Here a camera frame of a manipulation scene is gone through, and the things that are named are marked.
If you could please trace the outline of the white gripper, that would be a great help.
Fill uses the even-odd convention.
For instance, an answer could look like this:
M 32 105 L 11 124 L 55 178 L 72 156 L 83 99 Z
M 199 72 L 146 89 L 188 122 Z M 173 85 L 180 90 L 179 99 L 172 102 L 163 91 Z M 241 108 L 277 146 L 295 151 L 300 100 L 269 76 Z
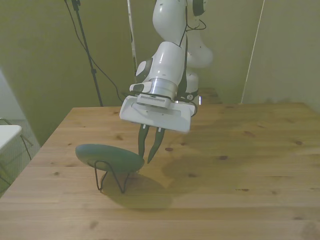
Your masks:
M 128 96 L 122 104 L 119 116 L 121 120 L 141 124 L 138 132 L 138 154 L 142 158 L 149 126 L 157 127 L 147 159 L 149 164 L 162 144 L 164 129 L 188 133 L 195 110 L 193 104 L 174 102 L 165 97 Z

